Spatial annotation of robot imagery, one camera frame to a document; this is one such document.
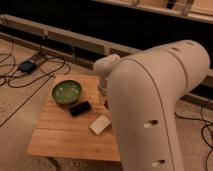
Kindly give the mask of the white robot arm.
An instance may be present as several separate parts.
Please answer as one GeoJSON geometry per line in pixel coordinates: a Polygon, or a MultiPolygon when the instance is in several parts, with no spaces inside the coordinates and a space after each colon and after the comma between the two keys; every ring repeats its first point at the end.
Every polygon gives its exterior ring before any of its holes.
{"type": "Polygon", "coordinates": [[[192,40],[94,63],[124,171],[184,171],[174,108],[209,69],[207,50],[192,40]]]}

